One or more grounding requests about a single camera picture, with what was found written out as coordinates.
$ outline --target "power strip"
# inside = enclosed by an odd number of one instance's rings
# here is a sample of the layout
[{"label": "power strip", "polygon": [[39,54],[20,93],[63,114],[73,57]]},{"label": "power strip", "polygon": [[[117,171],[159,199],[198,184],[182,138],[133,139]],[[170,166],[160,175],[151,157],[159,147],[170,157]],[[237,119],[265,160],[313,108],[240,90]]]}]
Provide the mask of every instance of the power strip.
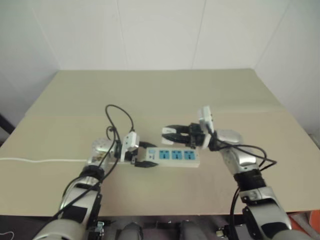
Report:
[{"label": "power strip", "polygon": [[147,147],[145,160],[162,167],[197,168],[200,165],[198,152],[186,147]]}]

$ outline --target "orange object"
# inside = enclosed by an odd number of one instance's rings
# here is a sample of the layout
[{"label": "orange object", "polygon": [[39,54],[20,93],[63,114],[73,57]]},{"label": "orange object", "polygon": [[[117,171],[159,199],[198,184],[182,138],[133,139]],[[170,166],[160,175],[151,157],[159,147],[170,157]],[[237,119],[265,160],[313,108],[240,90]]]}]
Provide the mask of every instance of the orange object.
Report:
[{"label": "orange object", "polygon": [[309,217],[310,226],[320,234],[320,210],[314,210]]}]

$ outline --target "table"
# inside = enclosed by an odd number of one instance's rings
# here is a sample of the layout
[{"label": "table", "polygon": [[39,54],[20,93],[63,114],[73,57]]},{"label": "table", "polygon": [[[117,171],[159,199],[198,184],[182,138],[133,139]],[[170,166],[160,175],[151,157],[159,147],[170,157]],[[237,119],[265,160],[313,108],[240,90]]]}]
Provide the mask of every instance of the table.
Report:
[{"label": "table", "polygon": [[[320,152],[255,72],[237,70],[60,71],[13,134],[0,158],[87,159],[109,125],[106,104],[127,110],[142,141],[161,145],[161,129],[197,122],[210,105],[216,129],[278,161],[263,172],[287,212],[320,209]],[[110,109],[121,136],[129,120]],[[236,182],[218,152],[200,150],[199,168],[118,165],[102,185],[100,216],[228,214]],[[82,162],[0,161],[0,214],[51,216]],[[242,203],[235,211],[241,212]]]}]

